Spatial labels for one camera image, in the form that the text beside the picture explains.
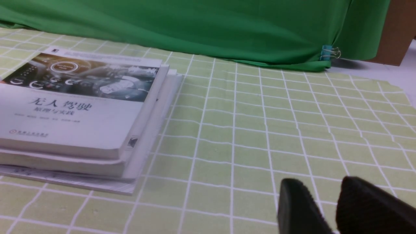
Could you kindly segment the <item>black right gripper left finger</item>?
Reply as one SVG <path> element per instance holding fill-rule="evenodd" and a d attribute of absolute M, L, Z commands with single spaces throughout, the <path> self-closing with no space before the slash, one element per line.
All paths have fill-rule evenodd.
<path fill-rule="evenodd" d="M 297 179 L 282 179 L 277 221 L 280 234 L 332 234 L 308 188 Z"/>

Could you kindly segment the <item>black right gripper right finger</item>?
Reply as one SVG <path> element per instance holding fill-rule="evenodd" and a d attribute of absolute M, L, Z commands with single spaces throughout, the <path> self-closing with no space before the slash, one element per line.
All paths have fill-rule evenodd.
<path fill-rule="evenodd" d="M 345 176 L 336 223 L 341 234 L 414 234 L 416 210 L 360 177 Z"/>

